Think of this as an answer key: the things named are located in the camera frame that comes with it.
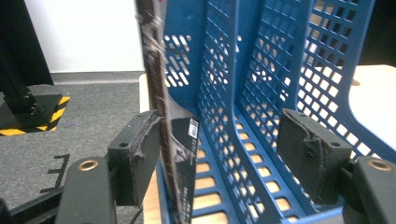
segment gray carpet floor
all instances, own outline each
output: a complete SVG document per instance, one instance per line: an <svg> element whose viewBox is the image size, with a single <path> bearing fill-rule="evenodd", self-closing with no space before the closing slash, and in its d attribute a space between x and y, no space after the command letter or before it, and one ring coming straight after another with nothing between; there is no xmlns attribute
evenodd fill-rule
<svg viewBox="0 0 396 224"><path fill-rule="evenodd" d="M138 83L132 82L30 88L35 95L61 93L71 99L56 131L0 137L0 197L9 209L54 187L58 175L48 174L48 170L61 168L63 163L55 156L70 154L69 166L85 157L106 154L107 145L139 112ZM117 210L118 222L129 223L138 209ZM143 223L143 215L136 223Z"/></svg>

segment barcode label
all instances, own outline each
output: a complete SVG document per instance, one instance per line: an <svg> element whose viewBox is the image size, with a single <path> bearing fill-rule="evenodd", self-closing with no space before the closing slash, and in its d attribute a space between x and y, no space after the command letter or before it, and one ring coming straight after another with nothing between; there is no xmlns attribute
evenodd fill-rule
<svg viewBox="0 0 396 224"><path fill-rule="evenodd" d="M194 119L190 119L189 135L195 139L198 137L198 122Z"/></svg>

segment yellow and black hazard tape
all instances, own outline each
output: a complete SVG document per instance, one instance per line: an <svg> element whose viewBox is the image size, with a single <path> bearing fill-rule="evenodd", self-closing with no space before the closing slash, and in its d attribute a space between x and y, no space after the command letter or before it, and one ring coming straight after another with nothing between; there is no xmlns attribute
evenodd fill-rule
<svg viewBox="0 0 396 224"><path fill-rule="evenodd" d="M66 105L69 102L69 96L63 96L55 111L53 112L52 118L47 126L40 126L34 128L21 128L21 129L4 129L0 130L0 136L11 136L25 133L37 133L46 131L55 131L56 125L58 125L62 114L66 110Z"/></svg>

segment white wall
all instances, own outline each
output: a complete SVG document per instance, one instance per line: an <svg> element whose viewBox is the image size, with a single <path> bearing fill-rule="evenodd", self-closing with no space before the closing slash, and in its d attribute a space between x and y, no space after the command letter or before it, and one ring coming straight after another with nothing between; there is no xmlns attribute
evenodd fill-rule
<svg viewBox="0 0 396 224"><path fill-rule="evenodd" d="M141 71L134 0L25 0L52 73Z"/></svg>

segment blue plastic file tray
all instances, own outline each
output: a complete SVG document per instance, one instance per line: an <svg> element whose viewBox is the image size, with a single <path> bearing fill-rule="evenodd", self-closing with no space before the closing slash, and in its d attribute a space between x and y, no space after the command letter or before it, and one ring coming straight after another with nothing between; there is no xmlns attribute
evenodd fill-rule
<svg viewBox="0 0 396 224"><path fill-rule="evenodd" d="M348 105L373 4L168 1L166 82L173 98L202 123L195 200L218 199L195 205L193 222L209 216L230 223L340 216L341 205L313 204L276 154L282 108L299 110L346 139L353 159L371 155L396 162L394 150L361 126ZM159 186L165 192L161 178ZM166 199L161 202L168 222Z"/></svg>

